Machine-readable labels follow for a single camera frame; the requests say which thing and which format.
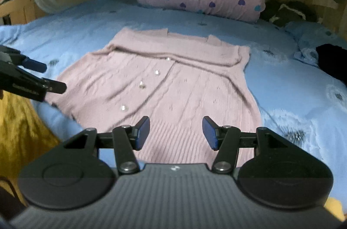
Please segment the pink knit cardigan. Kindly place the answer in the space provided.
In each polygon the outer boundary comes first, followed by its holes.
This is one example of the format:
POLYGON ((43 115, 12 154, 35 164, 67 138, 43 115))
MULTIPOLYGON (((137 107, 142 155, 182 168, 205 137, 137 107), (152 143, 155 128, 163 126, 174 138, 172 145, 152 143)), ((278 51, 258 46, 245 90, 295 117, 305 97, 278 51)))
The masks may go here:
POLYGON ((136 153, 144 162, 212 164, 215 152, 203 135, 203 117, 246 132, 261 123, 245 80, 249 58, 247 46, 212 35, 124 28, 62 72, 58 80, 66 92, 46 101, 101 132, 148 116, 150 133, 136 153))

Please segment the dark clothes pile with trim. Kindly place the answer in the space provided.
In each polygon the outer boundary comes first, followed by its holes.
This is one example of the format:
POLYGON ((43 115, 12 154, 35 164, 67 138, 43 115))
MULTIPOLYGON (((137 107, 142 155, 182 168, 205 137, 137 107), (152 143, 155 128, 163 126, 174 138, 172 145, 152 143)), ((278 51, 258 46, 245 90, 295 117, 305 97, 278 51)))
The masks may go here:
POLYGON ((316 12, 306 4, 296 1, 268 0, 265 9, 260 13, 260 19, 277 27, 284 27, 290 22, 317 22, 316 12))

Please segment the wooden cabinet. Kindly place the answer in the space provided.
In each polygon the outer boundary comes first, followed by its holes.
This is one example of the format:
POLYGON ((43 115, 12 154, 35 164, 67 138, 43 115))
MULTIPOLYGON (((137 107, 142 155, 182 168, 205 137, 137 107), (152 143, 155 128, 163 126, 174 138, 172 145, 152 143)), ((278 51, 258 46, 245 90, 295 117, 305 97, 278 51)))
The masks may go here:
POLYGON ((1 25, 24 25, 46 15, 35 0, 1 0, 1 25))

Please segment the yellow cloth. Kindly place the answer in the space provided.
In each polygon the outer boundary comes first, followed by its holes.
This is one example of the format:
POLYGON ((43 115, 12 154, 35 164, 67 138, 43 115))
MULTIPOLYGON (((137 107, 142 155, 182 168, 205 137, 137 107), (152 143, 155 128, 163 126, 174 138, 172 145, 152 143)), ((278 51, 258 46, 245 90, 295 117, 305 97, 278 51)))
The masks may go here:
POLYGON ((0 105, 1 187, 24 203, 19 173, 61 141, 39 118, 29 99, 1 92, 0 105))

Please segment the blue dandelion bed sheet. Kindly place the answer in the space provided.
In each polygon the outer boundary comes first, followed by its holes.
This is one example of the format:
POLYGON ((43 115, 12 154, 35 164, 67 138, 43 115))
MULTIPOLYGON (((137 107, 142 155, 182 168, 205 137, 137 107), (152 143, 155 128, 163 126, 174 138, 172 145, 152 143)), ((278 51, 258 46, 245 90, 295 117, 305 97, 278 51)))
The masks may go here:
POLYGON ((346 86, 295 60, 297 44, 284 29, 264 21, 146 8, 136 0, 92 0, 26 25, 3 25, 1 44, 45 63, 45 77, 54 79, 124 27, 213 35, 250 47, 245 78, 264 125, 325 162, 334 175, 331 196, 346 203, 346 86))

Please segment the black garment on pillow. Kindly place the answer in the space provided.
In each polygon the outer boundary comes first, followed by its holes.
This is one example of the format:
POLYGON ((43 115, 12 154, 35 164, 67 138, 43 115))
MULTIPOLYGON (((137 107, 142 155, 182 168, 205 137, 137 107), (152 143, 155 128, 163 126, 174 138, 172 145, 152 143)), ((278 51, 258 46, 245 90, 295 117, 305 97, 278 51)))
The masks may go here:
POLYGON ((346 85, 346 55, 347 50, 332 44, 323 44, 316 47, 319 68, 346 85))

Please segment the blue pillow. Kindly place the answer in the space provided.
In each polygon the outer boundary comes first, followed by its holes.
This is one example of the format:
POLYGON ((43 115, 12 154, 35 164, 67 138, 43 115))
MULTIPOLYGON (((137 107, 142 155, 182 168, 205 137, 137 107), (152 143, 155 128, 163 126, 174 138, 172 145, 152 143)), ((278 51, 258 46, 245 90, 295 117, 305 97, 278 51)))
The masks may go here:
POLYGON ((331 44, 346 49, 346 41, 320 23, 307 21, 289 22, 284 30, 293 37, 297 50, 293 58, 310 66, 318 67, 316 47, 331 44))

